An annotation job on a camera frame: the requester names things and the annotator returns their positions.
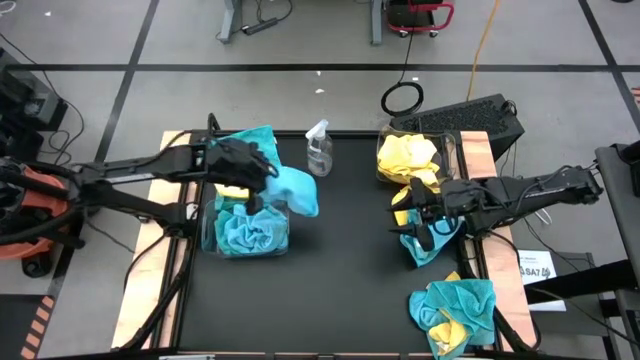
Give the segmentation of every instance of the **spray nozzle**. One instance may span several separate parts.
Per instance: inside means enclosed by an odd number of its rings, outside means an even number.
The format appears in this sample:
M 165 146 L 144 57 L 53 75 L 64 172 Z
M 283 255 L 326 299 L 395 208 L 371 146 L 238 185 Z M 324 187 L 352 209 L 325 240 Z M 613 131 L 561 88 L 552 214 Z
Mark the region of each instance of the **spray nozzle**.
M 316 124 L 316 126 L 307 131 L 305 137 L 309 140 L 311 140 L 312 138 L 323 139 L 327 131 L 327 126 L 329 126 L 329 121 L 327 121 L 326 119 L 322 119 L 319 123 Z

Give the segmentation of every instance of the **white label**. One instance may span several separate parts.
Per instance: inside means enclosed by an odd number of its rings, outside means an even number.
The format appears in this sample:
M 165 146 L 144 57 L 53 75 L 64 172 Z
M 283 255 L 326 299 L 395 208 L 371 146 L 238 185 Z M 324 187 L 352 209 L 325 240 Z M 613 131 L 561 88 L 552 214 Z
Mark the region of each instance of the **white label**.
M 524 285 L 556 277 L 556 269 L 548 251 L 518 250 L 520 275 Z M 562 300 L 529 305 L 530 311 L 567 311 Z

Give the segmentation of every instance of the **wooden board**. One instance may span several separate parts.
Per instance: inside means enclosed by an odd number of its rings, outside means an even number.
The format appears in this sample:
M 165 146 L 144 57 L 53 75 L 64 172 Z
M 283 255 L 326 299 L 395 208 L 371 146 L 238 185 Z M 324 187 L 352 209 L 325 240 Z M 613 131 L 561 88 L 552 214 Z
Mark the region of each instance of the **wooden board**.
M 162 149 L 176 134 L 178 134 L 178 131 L 165 131 L 160 148 Z M 182 136 L 174 145 L 188 144 L 189 136 L 189 134 Z M 180 184 L 172 184 L 164 180 L 153 180 L 149 188 L 148 199 L 157 203 L 168 204 L 178 201 L 179 193 Z M 141 224 L 134 257 L 156 241 L 161 235 L 162 228 L 155 222 Z M 141 258 L 131 271 L 122 299 L 120 316 L 118 317 L 116 331 L 113 335 L 112 347 L 121 346 L 129 341 L 158 303 L 162 277 L 169 253 L 169 242 L 167 238 L 158 244 L 158 246 Z M 165 320 L 168 321 L 166 322 L 173 324 L 172 319 L 174 312 L 175 300 L 172 306 L 167 309 Z M 161 338 L 162 342 L 166 342 L 167 345 L 168 339 L 168 336 Z M 148 346 L 149 340 L 145 343 L 144 348 L 148 348 Z
M 177 132 L 165 132 L 162 146 L 166 144 Z M 471 178 L 496 176 L 496 168 L 493 155 L 489 146 L 489 139 L 485 132 L 462 132 L 462 146 L 467 165 L 467 171 Z M 188 142 L 188 135 L 183 136 L 176 144 Z M 180 185 L 170 184 L 162 180 L 155 180 L 149 190 L 149 199 L 161 203 L 177 201 Z M 189 198 L 193 199 L 195 185 L 190 186 Z M 511 232 L 508 228 L 497 231 L 508 239 Z M 160 227 L 154 224 L 143 224 L 140 228 L 136 254 L 144 250 L 162 234 Z M 526 297 L 516 254 L 503 240 L 489 237 L 483 243 L 485 260 L 489 277 L 494 282 L 497 296 L 497 305 L 513 329 L 529 345 L 535 343 L 535 333 L 527 306 Z M 149 312 L 156 305 L 162 276 L 169 249 L 169 241 L 165 241 L 144 257 L 132 271 L 129 284 L 124 294 L 120 317 L 113 339 L 113 346 L 120 346 L 127 342 L 146 320 Z M 178 258 L 174 267 L 177 271 L 184 254 L 184 243 L 179 246 Z M 160 345 L 168 346 L 173 330 L 173 318 L 175 314 L 175 299 L 167 309 L 163 332 L 160 337 Z
M 497 175 L 487 133 L 462 132 L 462 147 L 470 178 Z M 509 227 L 496 229 L 495 232 L 513 242 Z M 525 343 L 535 344 L 536 335 L 524 294 L 517 255 L 511 246 L 495 236 L 486 238 L 483 248 L 489 278 L 493 281 L 496 292 L 498 309 Z M 503 341 L 503 345 L 505 350 L 509 349 L 506 341 Z

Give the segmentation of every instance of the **metal leg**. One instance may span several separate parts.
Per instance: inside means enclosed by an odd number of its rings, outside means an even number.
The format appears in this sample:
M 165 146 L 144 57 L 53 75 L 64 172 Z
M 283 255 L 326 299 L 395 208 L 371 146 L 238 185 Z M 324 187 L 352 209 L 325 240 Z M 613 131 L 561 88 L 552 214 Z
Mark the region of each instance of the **metal leg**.
M 382 0 L 371 1 L 371 45 L 382 44 Z
M 616 261 L 588 270 L 539 281 L 524 287 L 529 304 L 555 300 L 530 288 L 546 290 L 563 298 L 633 288 L 637 285 L 629 260 Z
M 242 12 L 242 0 L 224 0 L 224 5 L 227 9 L 224 12 L 224 20 L 222 21 L 222 29 L 220 29 L 218 40 L 223 44 L 228 44 L 231 41 L 234 20 Z

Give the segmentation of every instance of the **yellow cloth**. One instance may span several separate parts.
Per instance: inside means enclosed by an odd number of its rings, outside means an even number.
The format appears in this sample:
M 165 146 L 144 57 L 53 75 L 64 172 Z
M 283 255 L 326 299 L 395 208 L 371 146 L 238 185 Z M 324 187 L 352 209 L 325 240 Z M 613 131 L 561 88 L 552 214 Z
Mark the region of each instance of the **yellow cloth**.
M 436 147 L 423 135 L 389 135 L 378 151 L 378 171 L 388 179 L 408 184 L 418 177 L 429 188 L 437 188 L 436 172 L 440 167 L 431 162 Z
M 398 201 L 402 200 L 408 192 L 409 185 L 402 188 L 402 190 L 400 190 L 400 192 L 398 192 L 393 197 L 393 199 L 391 199 L 391 205 L 395 205 Z M 395 216 L 398 226 L 407 225 L 407 223 L 409 222 L 409 210 L 394 211 L 393 216 Z
M 452 272 L 444 281 L 458 281 L 460 275 Z M 449 319 L 448 323 L 442 323 L 429 329 L 429 336 L 438 344 L 438 355 L 446 355 L 456 347 L 460 346 L 469 334 L 465 330 L 464 325 L 453 320 L 446 310 L 440 310 L 442 315 Z
M 232 197 L 236 199 L 248 199 L 249 189 L 240 188 L 237 186 L 226 186 L 222 184 L 214 184 L 218 194 L 222 196 Z

